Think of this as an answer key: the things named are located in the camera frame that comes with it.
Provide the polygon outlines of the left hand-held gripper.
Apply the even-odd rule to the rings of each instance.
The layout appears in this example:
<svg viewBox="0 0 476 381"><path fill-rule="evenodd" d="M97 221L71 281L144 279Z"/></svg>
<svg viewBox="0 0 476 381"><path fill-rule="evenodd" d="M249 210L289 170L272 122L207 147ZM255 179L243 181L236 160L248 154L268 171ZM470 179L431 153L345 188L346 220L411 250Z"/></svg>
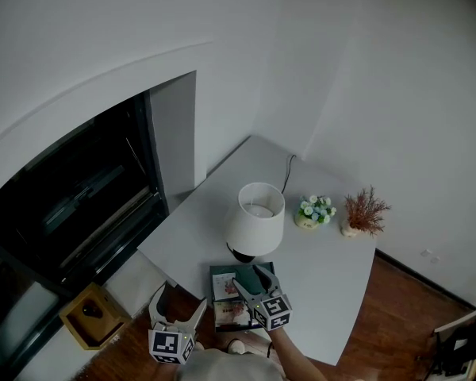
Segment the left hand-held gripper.
<svg viewBox="0 0 476 381"><path fill-rule="evenodd" d="M167 313L167 284L164 283L152 296L148 312L152 324L166 323ZM190 333L196 332L207 309L207 299L199 303L187 321L178 323L178 330L153 329L148 331L148 351L151 357L160 364L183 365L188 361L194 350L194 337Z"/></svg>

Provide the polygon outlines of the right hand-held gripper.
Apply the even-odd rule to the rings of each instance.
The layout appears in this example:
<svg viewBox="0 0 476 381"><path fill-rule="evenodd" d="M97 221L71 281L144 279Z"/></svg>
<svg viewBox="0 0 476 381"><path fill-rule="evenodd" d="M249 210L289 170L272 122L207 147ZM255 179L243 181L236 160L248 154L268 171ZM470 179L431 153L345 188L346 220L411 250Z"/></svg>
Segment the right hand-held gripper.
<svg viewBox="0 0 476 381"><path fill-rule="evenodd" d="M253 269L265 293L251 294L237 279L232 280L233 286L251 310L252 318L266 331L282 328L291 318L289 300L282 294L280 282L274 273L258 264L254 264Z"/></svg>

